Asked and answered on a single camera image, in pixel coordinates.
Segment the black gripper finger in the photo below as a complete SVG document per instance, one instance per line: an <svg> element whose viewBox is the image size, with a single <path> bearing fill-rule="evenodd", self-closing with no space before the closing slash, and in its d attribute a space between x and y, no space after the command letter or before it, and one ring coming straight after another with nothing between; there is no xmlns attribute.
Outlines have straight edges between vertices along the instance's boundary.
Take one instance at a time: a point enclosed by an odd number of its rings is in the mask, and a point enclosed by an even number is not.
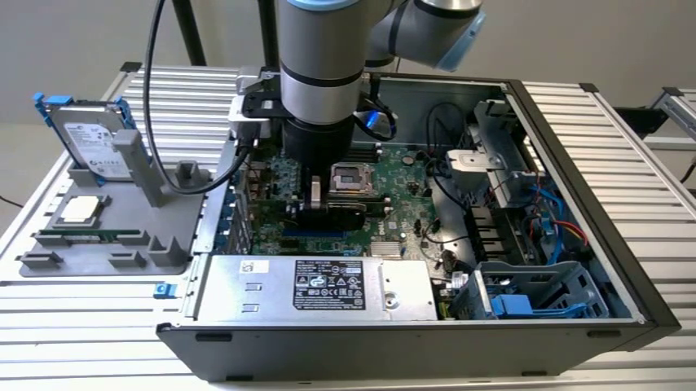
<svg viewBox="0 0 696 391"><path fill-rule="evenodd" d="M313 213L327 211L327 192L330 167L311 168L302 166L301 190L303 195L303 209Z"/></svg>

